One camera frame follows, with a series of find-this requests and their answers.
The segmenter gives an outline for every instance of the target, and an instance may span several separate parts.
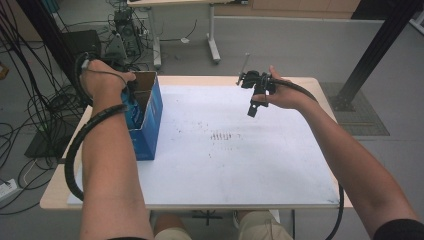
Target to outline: open box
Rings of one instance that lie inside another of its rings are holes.
[[[134,72],[135,98],[144,117],[140,129],[129,130],[137,161],[154,160],[162,117],[162,97],[156,72]]]

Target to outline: beige shorts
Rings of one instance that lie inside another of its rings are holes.
[[[248,213],[240,222],[239,240],[293,240],[269,211]]]
[[[191,237],[184,229],[174,227],[159,232],[155,240],[191,240]]]

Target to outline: table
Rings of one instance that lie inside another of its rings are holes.
[[[127,4],[129,7],[132,8],[145,8],[147,10],[147,14],[149,17],[149,23],[150,23],[150,31],[153,38],[153,64],[156,69],[159,69],[162,65],[161,60],[161,52],[160,52],[160,40],[159,37],[156,34],[155,29],[155,16],[153,13],[153,7],[161,7],[161,6],[172,6],[172,11],[178,11],[179,5],[199,5],[199,4],[208,4],[209,5],[209,33],[206,34],[208,38],[209,48],[212,53],[212,58],[215,61],[215,63],[218,63],[221,60],[221,57],[218,52],[218,48],[215,43],[215,25],[214,25],[214,4],[215,3],[226,3],[230,0],[139,0],[139,1],[128,1]],[[183,11],[187,13],[187,7],[181,9],[180,11]]]
[[[291,81],[293,81],[294,83],[297,83],[301,86],[303,86],[304,88],[308,89],[309,91],[311,91],[312,94],[315,95],[315,97],[318,99],[318,101],[320,102],[321,106],[323,107],[323,109],[334,119],[334,115],[331,111],[330,106],[328,105],[326,98],[321,90],[321,88],[319,87],[318,82],[313,79],[313,78],[288,78]],[[172,86],[172,85],[178,85],[178,86],[187,86],[187,87],[193,87],[193,85],[195,86],[234,86],[234,83],[237,81],[237,77],[210,77],[210,76],[159,76],[159,83],[160,86],[163,87],[168,87],[168,86]],[[246,102],[245,105],[245,109],[243,109],[243,111],[245,111],[245,113],[247,113],[247,109],[249,106],[249,99],[244,99],[243,101]],[[267,112],[269,109],[266,108],[260,108],[258,111],[258,115],[261,115],[265,112]],[[78,128],[80,128],[82,126],[82,124],[84,122],[86,122],[90,117],[90,113],[89,111],[86,111],[84,113],[84,116],[81,120],[81,123],[79,124]],[[152,163],[155,163],[155,161],[147,163],[147,165],[151,165]],[[75,172],[78,171],[79,169],[79,165],[81,162],[81,153],[78,152],[76,160],[75,160]],[[333,188],[336,189],[336,182],[335,179],[333,177],[333,181],[334,181],[334,185]],[[146,191],[151,191],[151,186],[146,186],[143,185],[146,182],[142,183],[143,189],[145,189]],[[268,185],[268,182],[262,182],[262,184],[264,186]],[[148,199],[148,194],[145,192],[145,197],[146,199]],[[52,177],[52,180],[50,181],[41,201],[40,201],[40,206],[44,209],[80,209],[81,205],[80,204],[68,204],[68,197],[70,195],[70,191],[67,188],[66,182],[65,182],[65,178],[64,178],[64,166],[63,165],[59,165]],[[306,205],[296,205],[296,204],[290,204],[290,205],[282,205],[282,204],[278,204],[278,203],[256,203],[254,205],[250,205],[250,204],[237,204],[235,202],[230,202],[229,204],[224,203],[224,204],[217,204],[217,203],[201,203],[201,204],[195,204],[195,203],[191,203],[191,204],[173,204],[173,203],[154,203],[154,202],[150,202],[147,203],[146,201],[146,206],[148,209],[150,210],[178,210],[178,209],[246,209],[246,207],[251,208],[251,209],[278,209],[278,208],[300,208],[300,207],[337,207],[338,204],[337,203],[331,203],[331,204],[327,204],[327,205],[322,205],[322,204],[306,204]]]

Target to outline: person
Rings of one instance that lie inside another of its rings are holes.
[[[274,67],[269,70],[274,78],[281,78]],[[121,90],[126,82],[135,79],[135,75],[117,72],[105,63],[93,60],[80,79],[85,91],[93,98],[92,114],[95,115],[121,104]],[[424,239],[424,225],[418,221],[395,179],[318,103],[284,86],[277,86],[273,95],[255,95],[252,99],[296,109],[303,115],[371,238]],[[85,192],[81,239],[191,239],[175,215],[159,217],[152,229],[123,114],[106,119],[86,136],[82,164]],[[240,231],[256,231],[251,227],[262,223],[245,222],[249,216],[257,214],[240,211]],[[270,224],[275,229],[279,226],[274,222]]]

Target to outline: floor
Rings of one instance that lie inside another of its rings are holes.
[[[103,11],[89,14],[92,12],[89,9],[94,6],[92,1],[63,1],[60,13],[66,24],[72,24],[107,18],[107,14],[113,10],[107,5]],[[194,21],[188,22],[188,28],[177,24],[163,24],[162,36],[185,37],[194,24]],[[161,43],[163,66],[158,70],[159,78],[160,75],[237,75],[243,64],[244,54],[249,52],[251,57],[246,68],[249,70],[267,71],[268,66],[273,64],[284,76],[314,77],[320,82],[345,82],[381,24],[380,21],[359,20],[219,17],[215,21],[215,38],[222,60],[215,64],[205,40],[207,21],[199,20],[195,31],[190,35],[190,43]],[[47,61],[44,50],[36,52],[41,59]],[[41,68],[34,63],[34,57],[29,53],[26,56],[33,67],[40,90],[48,96],[52,91],[49,82]],[[29,97],[23,90],[9,56],[1,53],[0,58],[11,67],[8,77],[0,81],[0,122],[18,127],[28,118],[25,109]],[[358,137],[399,181],[412,206],[421,216],[424,216],[424,162],[421,161],[424,148],[421,118],[424,117],[424,108],[420,104],[424,102],[423,58],[424,38],[408,25],[362,87],[364,95],[390,136]],[[142,61],[152,69],[151,58],[146,57]],[[66,84],[67,79],[60,74],[54,63],[52,68],[59,82]],[[6,131],[3,128],[0,130],[0,134]],[[0,169],[2,179],[17,179],[18,175],[23,175],[22,178],[26,179],[22,181],[29,182],[43,172],[37,167],[30,169],[33,161],[23,155],[36,131],[37,128],[33,126],[21,130],[7,163]],[[45,163],[46,161],[39,159],[40,165]],[[34,185],[46,182],[52,172],[46,171],[36,179]],[[31,191],[23,191],[9,206],[5,207],[5,204],[17,194],[0,202],[2,239],[78,238],[81,217],[79,211],[46,211],[36,206],[22,213],[4,215],[37,203],[45,187],[46,185],[42,185]],[[206,226],[204,219],[191,218],[193,212],[178,214],[183,217],[194,239],[236,239],[237,230],[232,225],[231,212],[218,211],[215,214],[223,219],[213,219],[209,226]],[[336,210],[296,210],[296,239],[324,239],[334,226],[336,215]],[[280,217],[288,232],[292,233],[291,212],[282,210]],[[366,238],[367,234],[355,211],[346,209],[334,239]]]

